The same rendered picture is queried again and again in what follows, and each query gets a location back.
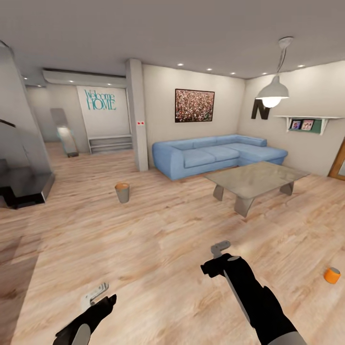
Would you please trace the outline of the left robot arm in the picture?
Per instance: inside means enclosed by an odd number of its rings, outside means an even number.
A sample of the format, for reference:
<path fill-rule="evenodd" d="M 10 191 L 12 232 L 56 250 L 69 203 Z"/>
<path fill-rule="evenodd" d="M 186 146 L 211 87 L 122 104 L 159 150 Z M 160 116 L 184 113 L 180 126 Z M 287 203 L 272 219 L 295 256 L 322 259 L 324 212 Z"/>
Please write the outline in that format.
<path fill-rule="evenodd" d="M 106 292 L 109 284 L 104 282 L 89 291 L 81 298 L 83 314 L 65 325 L 56 333 L 53 345 L 88 345 L 91 334 L 97 328 L 101 320 L 108 316 L 116 304 L 116 295 L 105 297 L 98 303 L 94 300 Z"/>

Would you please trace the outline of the trash can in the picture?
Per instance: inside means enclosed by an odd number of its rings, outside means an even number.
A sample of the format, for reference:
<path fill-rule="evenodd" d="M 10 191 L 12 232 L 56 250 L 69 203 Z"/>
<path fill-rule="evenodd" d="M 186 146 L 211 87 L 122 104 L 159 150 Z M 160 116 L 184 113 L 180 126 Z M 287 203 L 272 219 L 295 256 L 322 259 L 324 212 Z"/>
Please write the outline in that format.
<path fill-rule="evenodd" d="M 115 191 L 118 195 L 120 203 L 126 203 L 129 199 L 129 187 L 128 183 L 120 183 L 115 186 Z"/>

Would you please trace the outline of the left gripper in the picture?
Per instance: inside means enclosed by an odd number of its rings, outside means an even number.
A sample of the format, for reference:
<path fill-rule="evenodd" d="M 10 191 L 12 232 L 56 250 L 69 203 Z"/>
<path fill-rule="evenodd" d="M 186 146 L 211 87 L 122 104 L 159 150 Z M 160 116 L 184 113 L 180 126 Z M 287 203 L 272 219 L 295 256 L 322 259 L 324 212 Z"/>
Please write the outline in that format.
<path fill-rule="evenodd" d="M 95 329 L 106 316 L 108 316 L 112 310 L 113 306 L 116 304 L 116 295 L 113 295 L 112 297 L 108 298 L 105 297 L 101 301 L 95 304 L 95 306 L 89 307 L 87 311 L 83 313 L 84 314 L 92 314 L 95 317 Z"/>

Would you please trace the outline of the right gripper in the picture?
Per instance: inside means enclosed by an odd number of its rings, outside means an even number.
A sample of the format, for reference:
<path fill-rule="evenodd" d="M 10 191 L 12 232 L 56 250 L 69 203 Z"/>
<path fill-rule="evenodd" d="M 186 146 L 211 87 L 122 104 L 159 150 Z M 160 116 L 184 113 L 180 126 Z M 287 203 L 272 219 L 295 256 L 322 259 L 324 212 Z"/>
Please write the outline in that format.
<path fill-rule="evenodd" d="M 209 277 L 213 278 L 215 276 L 221 275 L 219 264 L 220 261 L 230 257 L 229 253 L 222 254 L 221 257 L 215 258 L 205 262 L 205 265 L 201 265 L 204 274 L 209 274 Z"/>

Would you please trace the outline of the can of soda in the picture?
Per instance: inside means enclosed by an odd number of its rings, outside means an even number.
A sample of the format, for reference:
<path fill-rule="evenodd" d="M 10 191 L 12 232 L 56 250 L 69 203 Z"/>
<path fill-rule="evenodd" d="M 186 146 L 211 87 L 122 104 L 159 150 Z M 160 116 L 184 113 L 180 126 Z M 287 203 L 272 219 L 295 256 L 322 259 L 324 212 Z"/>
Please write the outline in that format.
<path fill-rule="evenodd" d="M 336 284 L 336 282 L 338 281 L 339 277 L 341 276 L 341 272 L 334 267 L 330 267 L 324 278 L 331 284 Z"/>

